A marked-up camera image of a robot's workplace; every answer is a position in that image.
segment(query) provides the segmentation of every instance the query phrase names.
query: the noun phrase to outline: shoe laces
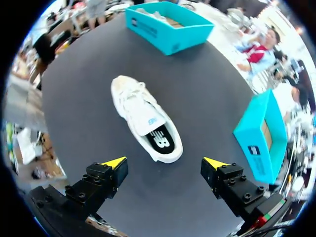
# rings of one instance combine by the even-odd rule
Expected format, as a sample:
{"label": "shoe laces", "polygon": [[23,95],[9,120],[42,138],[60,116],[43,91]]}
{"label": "shoe laces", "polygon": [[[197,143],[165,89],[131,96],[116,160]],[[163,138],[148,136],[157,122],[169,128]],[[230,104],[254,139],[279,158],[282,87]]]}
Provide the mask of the shoe laces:
{"label": "shoe laces", "polygon": [[132,97],[137,98],[139,101],[145,103],[144,91],[145,91],[145,83],[138,82],[134,86],[131,86],[125,90],[123,90],[119,95],[119,102],[122,104],[123,109],[128,112],[128,108],[126,107],[126,101]]}

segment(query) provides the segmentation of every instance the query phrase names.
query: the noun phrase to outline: dark gray surface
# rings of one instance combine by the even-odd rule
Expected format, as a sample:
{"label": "dark gray surface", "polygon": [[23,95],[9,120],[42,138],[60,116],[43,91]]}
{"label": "dark gray surface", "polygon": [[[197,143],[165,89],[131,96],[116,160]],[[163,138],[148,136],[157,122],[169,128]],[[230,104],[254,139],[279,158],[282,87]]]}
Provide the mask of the dark gray surface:
{"label": "dark gray surface", "polygon": [[[174,121],[183,155],[154,162],[117,114],[110,84],[118,75],[146,83]],[[204,156],[251,171],[232,132],[252,92],[209,43],[163,56],[125,27],[124,17],[78,39],[43,76],[43,106],[53,146],[71,184],[93,162],[127,156],[129,175],[100,208],[131,237],[221,237],[236,218],[200,175]]]}

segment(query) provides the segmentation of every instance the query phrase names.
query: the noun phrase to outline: black insole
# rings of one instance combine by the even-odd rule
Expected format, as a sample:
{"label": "black insole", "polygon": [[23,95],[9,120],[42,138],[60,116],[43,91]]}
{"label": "black insole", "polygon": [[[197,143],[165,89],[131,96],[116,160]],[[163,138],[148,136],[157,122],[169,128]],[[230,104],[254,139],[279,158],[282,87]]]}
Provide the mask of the black insole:
{"label": "black insole", "polygon": [[174,141],[165,125],[160,126],[146,135],[148,141],[160,154],[169,154],[174,150]]}

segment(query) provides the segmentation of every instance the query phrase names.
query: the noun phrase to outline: cardboard box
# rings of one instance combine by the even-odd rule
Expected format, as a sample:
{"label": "cardboard box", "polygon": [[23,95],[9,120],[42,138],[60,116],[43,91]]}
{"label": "cardboard box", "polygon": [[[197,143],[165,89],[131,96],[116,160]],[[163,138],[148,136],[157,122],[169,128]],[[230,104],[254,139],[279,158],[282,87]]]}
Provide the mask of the cardboard box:
{"label": "cardboard box", "polygon": [[271,89],[252,97],[234,136],[254,178],[273,184],[284,159],[287,133]]}
{"label": "cardboard box", "polygon": [[271,145],[272,145],[272,138],[271,138],[271,134],[270,134],[270,131],[268,129],[268,126],[267,126],[267,123],[266,123],[265,120],[263,120],[263,123],[262,123],[262,126],[261,126],[261,130],[262,130],[262,133],[265,136],[267,147],[270,150]]}
{"label": "cardboard box", "polygon": [[172,20],[171,18],[168,18],[166,17],[167,19],[167,22],[173,26],[174,28],[180,28],[180,27],[183,27],[183,25],[181,25],[179,22],[175,21],[175,20]]}
{"label": "cardboard box", "polygon": [[[150,14],[158,11],[173,24],[138,12],[138,8],[143,8]],[[214,24],[204,17],[168,1],[131,6],[125,10],[125,16],[127,27],[153,44],[164,55],[206,42],[214,28]]]}

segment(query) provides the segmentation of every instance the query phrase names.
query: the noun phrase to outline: screw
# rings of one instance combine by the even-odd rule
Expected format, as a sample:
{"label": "screw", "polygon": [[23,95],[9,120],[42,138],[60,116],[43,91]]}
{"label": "screw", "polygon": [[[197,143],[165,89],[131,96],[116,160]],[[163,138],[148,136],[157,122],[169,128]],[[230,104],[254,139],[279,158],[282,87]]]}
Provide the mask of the screw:
{"label": "screw", "polygon": [[52,197],[51,195],[47,195],[47,196],[45,197],[45,201],[46,201],[46,202],[51,202],[51,201],[53,201],[53,197]]}
{"label": "screw", "polygon": [[44,206],[44,203],[42,201],[38,201],[36,205],[38,206],[38,208],[42,208]]}
{"label": "screw", "polygon": [[249,201],[250,198],[251,198],[251,194],[245,194],[245,195],[243,196],[243,199],[244,199],[245,201]]}
{"label": "screw", "polygon": [[265,190],[265,187],[259,186],[257,190],[258,192],[262,193]]}
{"label": "screw", "polygon": [[230,179],[230,180],[229,180],[229,184],[230,184],[230,185],[234,185],[234,184],[235,184],[235,179]]}
{"label": "screw", "polygon": [[78,194],[78,197],[79,197],[79,198],[85,198],[85,193],[79,193],[79,194]]}

